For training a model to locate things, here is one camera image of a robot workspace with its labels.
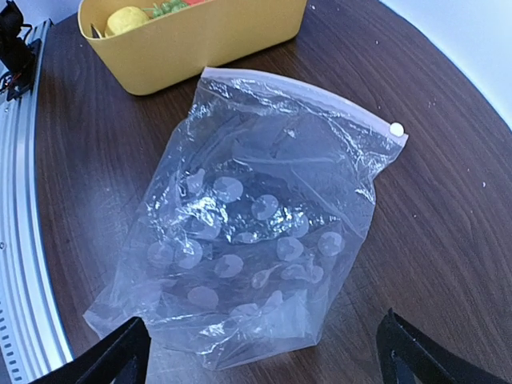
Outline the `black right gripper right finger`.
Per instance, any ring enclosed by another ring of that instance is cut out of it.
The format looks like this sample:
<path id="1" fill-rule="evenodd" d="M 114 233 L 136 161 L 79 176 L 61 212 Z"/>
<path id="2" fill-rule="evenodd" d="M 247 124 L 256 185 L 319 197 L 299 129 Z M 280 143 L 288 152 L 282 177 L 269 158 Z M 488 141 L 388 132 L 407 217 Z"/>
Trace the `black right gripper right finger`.
<path id="1" fill-rule="evenodd" d="M 376 333 L 384 383 L 504 383 L 451 353 L 393 310 Z"/>

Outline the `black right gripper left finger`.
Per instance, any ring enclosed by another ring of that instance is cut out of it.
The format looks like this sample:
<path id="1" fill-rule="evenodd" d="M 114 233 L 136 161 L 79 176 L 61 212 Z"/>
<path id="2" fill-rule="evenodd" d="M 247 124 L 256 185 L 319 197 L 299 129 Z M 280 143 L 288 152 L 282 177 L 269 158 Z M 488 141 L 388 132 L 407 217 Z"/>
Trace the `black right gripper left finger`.
<path id="1" fill-rule="evenodd" d="M 151 337 L 140 317 L 132 317 L 70 363 L 36 379 L 41 383 L 144 383 Z"/>

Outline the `clear zip top bag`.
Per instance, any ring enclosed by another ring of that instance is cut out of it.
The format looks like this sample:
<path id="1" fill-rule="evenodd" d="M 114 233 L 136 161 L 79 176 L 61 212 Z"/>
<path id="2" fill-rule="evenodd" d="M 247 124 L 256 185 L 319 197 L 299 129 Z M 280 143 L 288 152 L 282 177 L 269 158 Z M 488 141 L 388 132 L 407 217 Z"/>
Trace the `clear zip top bag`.
<path id="1" fill-rule="evenodd" d="M 205 68 L 85 320 L 139 317 L 211 370 L 318 344 L 407 139 L 311 84 Z"/>

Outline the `yellow plastic basket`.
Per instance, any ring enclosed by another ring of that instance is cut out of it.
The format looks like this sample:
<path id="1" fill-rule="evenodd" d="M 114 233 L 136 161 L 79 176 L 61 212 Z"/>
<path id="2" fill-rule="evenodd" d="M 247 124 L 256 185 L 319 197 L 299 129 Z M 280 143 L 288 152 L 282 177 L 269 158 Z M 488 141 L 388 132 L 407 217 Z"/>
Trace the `yellow plastic basket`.
<path id="1" fill-rule="evenodd" d="M 304 1 L 202 1 L 124 34 L 105 36 L 115 11 L 152 5 L 83 1 L 78 8 L 82 36 L 121 87 L 137 96 L 294 38 L 306 10 Z"/>

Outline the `yellow toy lemon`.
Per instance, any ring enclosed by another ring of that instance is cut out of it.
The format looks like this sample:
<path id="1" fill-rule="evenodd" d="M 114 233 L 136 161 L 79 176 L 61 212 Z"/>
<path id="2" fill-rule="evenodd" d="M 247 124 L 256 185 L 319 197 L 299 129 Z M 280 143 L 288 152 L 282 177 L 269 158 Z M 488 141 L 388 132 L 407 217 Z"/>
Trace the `yellow toy lemon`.
<path id="1" fill-rule="evenodd" d="M 126 6 L 116 10 L 106 21 L 105 36 L 112 37 L 124 34 L 130 30 L 143 26 L 150 20 L 148 14 L 136 7 Z"/>

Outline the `green toy grapes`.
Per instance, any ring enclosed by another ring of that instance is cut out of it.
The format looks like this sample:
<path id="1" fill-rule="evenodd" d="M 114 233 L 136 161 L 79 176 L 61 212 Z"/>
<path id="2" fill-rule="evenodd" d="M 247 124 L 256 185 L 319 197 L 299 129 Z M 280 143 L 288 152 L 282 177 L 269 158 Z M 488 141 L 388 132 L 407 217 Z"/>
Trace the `green toy grapes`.
<path id="1" fill-rule="evenodd" d="M 151 13 L 152 18 L 160 18 L 166 14 L 173 14 L 182 9 L 189 7 L 189 5 L 182 0 L 164 1 L 160 5 L 154 3 L 151 8 L 143 8 L 142 10 Z"/>

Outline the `orange toy carrot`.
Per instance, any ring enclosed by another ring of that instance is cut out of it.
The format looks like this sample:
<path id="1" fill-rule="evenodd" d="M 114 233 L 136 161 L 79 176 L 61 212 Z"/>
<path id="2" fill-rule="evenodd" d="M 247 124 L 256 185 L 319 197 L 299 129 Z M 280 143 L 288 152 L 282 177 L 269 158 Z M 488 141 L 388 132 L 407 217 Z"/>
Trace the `orange toy carrot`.
<path id="1" fill-rule="evenodd" d="M 197 4 L 201 4 L 205 1 L 206 0 L 184 0 L 185 4 L 187 4 L 188 6 L 195 6 Z"/>

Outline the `aluminium front rail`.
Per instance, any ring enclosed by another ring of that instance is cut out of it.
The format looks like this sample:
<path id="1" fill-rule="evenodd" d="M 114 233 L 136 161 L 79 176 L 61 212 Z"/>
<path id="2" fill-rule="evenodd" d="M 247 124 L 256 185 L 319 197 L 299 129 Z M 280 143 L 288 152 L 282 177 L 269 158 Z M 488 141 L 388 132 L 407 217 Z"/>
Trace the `aluminium front rail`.
<path id="1" fill-rule="evenodd" d="M 38 88 L 1 103 L 1 352 L 13 383 L 32 382 L 73 359 L 42 240 Z"/>

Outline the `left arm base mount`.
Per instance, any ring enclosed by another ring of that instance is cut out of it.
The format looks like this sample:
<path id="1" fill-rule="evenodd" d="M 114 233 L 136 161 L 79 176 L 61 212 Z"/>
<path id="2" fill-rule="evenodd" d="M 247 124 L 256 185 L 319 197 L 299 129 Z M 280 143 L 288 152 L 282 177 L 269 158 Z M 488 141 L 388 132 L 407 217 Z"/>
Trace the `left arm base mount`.
<path id="1" fill-rule="evenodd" d="M 6 68 L 1 75 L 1 94 L 8 102 L 19 99 L 34 86 L 42 40 L 28 42 L 32 32 L 35 28 L 24 23 L 16 3 L 6 1 L 1 10 L 1 64 Z"/>

